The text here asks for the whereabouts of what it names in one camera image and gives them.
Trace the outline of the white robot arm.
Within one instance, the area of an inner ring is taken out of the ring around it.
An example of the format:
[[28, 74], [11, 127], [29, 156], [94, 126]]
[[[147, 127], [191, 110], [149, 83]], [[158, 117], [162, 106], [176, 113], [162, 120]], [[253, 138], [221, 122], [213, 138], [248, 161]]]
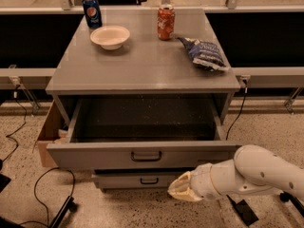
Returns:
[[240, 147], [228, 161], [187, 171], [168, 187], [177, 200], [216, 200], [221, 196], [268, 195], [276, 190], [304, 200], [304, 170], [258, 145]]

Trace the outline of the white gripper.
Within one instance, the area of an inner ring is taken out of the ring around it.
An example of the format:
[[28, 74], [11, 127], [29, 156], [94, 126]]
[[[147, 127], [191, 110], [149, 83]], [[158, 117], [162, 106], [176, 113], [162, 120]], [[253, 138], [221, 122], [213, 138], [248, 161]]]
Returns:
[[215, 200], [219, 193], [211, 179], [212, 164], [199, 165], [192, 172], [187, 171], [168, 187], [168, 194], [177, 200], [196, 202]]

